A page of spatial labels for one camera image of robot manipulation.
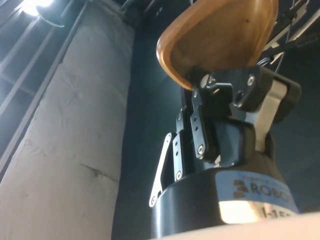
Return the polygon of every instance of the dark background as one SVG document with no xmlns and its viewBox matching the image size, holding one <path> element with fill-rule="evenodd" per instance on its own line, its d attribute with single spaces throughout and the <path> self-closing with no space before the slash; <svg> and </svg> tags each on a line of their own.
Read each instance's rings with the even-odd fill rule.
<svg viewBox="0 0 320 240">
<path fill-rule="evenodd" d="M 150 238 L 152 184 L 164 137 L 176 131 L 175 118 L 181 109 L 180 87 L 160 67 L 156 45 L 190 1 L 162 2 L 157 5 L 163 7 L 162 12 L 148 19 L 134 42 L 113 240 Z M 146 5 L 148 1 L 142 1 L 141 6 Z M 291 0 L 281 0 L 280 13 L 291 5 Z M 319 7 L 318 0 L 311 0 L 305 19 Z M 308 33 L 314 31 L 320 31 L 318 22 Z M 288 53 L 280 73 L 301 84 L 302 97 L 290 116 L 272 129 L 277 165 L 298 208 L 302 212 L 320 210 L 320 44 Z"/>
</svg>

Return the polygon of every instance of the light fixture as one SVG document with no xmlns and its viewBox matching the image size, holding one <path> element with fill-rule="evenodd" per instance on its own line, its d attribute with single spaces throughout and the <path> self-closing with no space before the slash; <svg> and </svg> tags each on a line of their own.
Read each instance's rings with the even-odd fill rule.
<svg viewBox="0 0 320 240">
<path fill-rule="evenodd" d="M 38 16 L 39 13 L 36 6 L 49 7 L 53 0 L 24 0 L 22 5 L 22 10 L 31 16 Z"/>
</svg>

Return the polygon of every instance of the white label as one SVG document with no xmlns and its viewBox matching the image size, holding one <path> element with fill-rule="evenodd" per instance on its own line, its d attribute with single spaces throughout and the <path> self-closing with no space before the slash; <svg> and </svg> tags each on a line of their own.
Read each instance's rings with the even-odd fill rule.
<svg viewBox="0 0 320 240">
<path fill-rule="evenodd" d="M 219 207 L 221 219 L 226 224 L 248 224 L 296 215 L 287 208 L 258 201 L 221 201 Z"/>
</svg>

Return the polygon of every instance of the metal bracket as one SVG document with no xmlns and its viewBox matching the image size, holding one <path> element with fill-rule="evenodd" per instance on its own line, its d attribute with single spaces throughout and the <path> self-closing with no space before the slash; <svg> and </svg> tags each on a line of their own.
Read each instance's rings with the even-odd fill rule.
<svg viewBox="0 0 320 240">
<path fill-rule="evenodd" d="M 156 170 L 156 174 L 155 174 L 155 178 L 154 178 L 154 182 L 151 190 L 151 196 L 149 199 L 149 206 L 151 208 L 156 204 L 160 194 L 162 194 L 163 192 L 161 177 L 162 177 L 164 166 L 169 158 L 169 153 L 170 153 L 169 149 L 172 146 L 171 145 L 172 140 L 173 140 L 173 134 L 168 133 L 164 139 L 164 143 L 163 143 L 163 147 L 162 147 L 162 151 L 159 159 L 159 164 Z"/>
<path fill-rule="evenodd" d="M 256 113 L 247 113 L 245 121 L 254 125 L 255 150 L 265 152 L 266 137 L 277 114 L 281 101 L 288 92 L 287 86 L 273 80 L 272 87 Z"/>
<path fill-rule="evenodd" d="M 183 153 L 183 131 L 179 132 L 173 139 L 173 170 L 174 181 L 179 181 L 185 175 L 185 161 Z"/>
</svg>

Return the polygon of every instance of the white surface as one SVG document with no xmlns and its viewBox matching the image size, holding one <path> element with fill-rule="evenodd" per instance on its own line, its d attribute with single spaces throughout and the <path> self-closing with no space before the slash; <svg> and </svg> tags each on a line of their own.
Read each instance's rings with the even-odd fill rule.
<svg viewBox="0 0 320 240">
<path fill-rule="evenodd" d="M 134 32 L 89 7 L 0 184 L 0 240 L 107 240 Z"/>
<path fill-rule="evenodd" d="M 163 240 L 319 240 L 320 213 L 190 231 Z"/>
</svg>

